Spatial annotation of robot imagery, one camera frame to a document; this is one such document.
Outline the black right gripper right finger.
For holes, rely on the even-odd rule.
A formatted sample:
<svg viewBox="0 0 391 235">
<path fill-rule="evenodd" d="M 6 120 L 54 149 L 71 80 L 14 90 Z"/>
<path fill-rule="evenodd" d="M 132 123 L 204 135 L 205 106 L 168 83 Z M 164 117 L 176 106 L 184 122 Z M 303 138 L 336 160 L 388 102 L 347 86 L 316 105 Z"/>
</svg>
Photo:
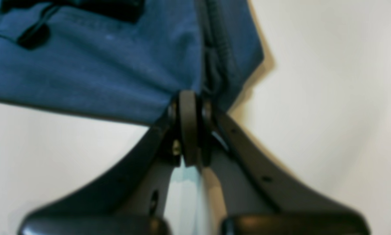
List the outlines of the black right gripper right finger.
<svg viewBox="0 0 391 235">
<path fill-rule="evenodd" d="M 200 104 L 209 166 L 227 215 L 221 235 L 370 235 L 364 217 L 296 180 L 211 101 Z"/>
</svg>

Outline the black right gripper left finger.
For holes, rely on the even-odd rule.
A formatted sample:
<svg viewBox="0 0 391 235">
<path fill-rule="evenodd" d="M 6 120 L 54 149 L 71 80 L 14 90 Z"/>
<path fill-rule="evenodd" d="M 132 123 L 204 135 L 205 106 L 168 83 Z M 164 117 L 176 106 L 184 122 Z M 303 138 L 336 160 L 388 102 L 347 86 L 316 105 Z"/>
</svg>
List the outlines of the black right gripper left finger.
<svg viewBox="0 0 391 235">
<path fill-rule="evenodd" d="M 19 235 L 169 235 L 163 220 L 181 158 L 199 161 L 197 97 L 183 90 L 115 166 L 70 195 L 29 213 Z"/>
</svg>

